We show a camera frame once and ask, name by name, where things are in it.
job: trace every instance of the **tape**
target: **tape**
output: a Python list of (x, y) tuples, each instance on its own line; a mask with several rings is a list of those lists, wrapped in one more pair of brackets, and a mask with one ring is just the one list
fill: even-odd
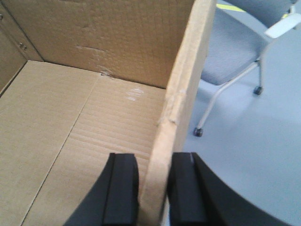
[[(231, 10), (231, 11), (236, 11), (236, 12), (244, 12), (244, 10), (242, 10), (241, 8), (238, 8), (236, 6), (230, 6), (230, 5), (224, 5), (224, 4), (216, 4), (216, 7), (217, 8), (220, 8), (220, 9), (225, 9), (225, 10)], [(282, 18), (286, 18), (288, 16), (288, 14), (284, 14), (282, 16)]]

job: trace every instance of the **gray chair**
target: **gray chair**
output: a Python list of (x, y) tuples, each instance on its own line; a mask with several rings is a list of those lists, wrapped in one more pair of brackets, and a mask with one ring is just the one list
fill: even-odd
[[(294, 10), (298, 0), (226, 0), (262, 22), (268, 29), (265, 34), (276, 39), (301, 23), (301, 15)], [(217, 97), (251, 70), (260, 67), (259, 85), (254, 94), (263, 91), (265, 53), (272, 42), (217, 8), (209, 42), (209, 52), (202, 72), (202, 80), (221, 86), (211, 98), (194, 135), (203, 135), (203, 126)]]

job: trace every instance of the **corrugated cardboard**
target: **corrugated cardboard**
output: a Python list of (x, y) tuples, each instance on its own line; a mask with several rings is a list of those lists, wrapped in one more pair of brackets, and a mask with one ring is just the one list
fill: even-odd
[(26, 59), (0, 28), (0, 96), (25, 63)]
[(27, 63), (0, 100), (1, 225), (20, 225), (29, 208), (22, 225), (63, 225), (110, 152), (135, 154), (143, 186), (164, 96), (99, 73)]
[(140, 201), (141, 225), (158, 225), (172, 152), (181, 152), (208, 52), (216, 1), (196, 0), (166, 89)]
[(46, 61), (101, 73), (29, 61), (0, 99), (0, 225), (63, 225), (109, 152), (135, 153), (139, 225), (159, 225), (215, 0), (3, 2)]
[(63, 225), (111, 152), (135, 154), (143, 186), (164, 95), (164, 89), (99, 77), (23, 225)]
[(98, 73), (29, 61), (0, 99), (0, 225), (21, 225)]
[(193, 0), (2, 2), (45, 61), (161, 88), (167, 85), (193, 4)]
[(28, 60), (43, 61), (35, 47), (28, 40), (14, 18), (10, 15), (7, 9), (0, 1), (0, 14), (2, 19), (0, 21), (0, 28), (3, 29), (7, 37), (16, 46), (19, 52)]

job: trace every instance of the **chair leg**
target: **chair leg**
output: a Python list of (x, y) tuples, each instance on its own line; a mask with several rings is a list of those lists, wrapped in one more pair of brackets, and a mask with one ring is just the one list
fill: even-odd
[(258, 61), (259, 66), (259, 86), (256, 86), (253, 93), (256, 95), (260, 95), (263, 92), (263, 71), (264, 71), (264, 64), (262, 60)]
[(239, 79), (241, 79), (242, 77), (244, 77), (245, 75), (247, 75), (251, 70), (253, 70), (254, 68), (256, 68), (258, 66), (258, 62), (253, 62), (252, 64), (250, 64), (242, 73), (240, 73), (238, 76), (234, 77), (232, 80), (230, 80), (229, 82), (226, 82), (225, 84), (223, 84), (217, 91), (216, 93), (213, 95), (213, 97), (210, 99), (209, 105), (206, 108), (206, 111), (203, 115), (203, 117), (201, 118), (201, 120), (199, 121), (198, 125), (196, 126), (196, 128), (193, 131), (193, 135), (195, 135), (196, 137), (201, 137), (203, 135), (203, 126), (205, 124), (206, 119), (208, 118), (218, 96), (229, 86), (233, 85), (235, 82), (237, 82)]

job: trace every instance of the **cardboard box bottom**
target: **cardboard box bottom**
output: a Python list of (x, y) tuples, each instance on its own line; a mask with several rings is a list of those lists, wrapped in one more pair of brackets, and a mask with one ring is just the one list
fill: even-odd
[(142, 187), (164, 96), (164, 89), (28, 61), (0, 99), (0, 224), (66, 224), (110, 152), (136, 155)]

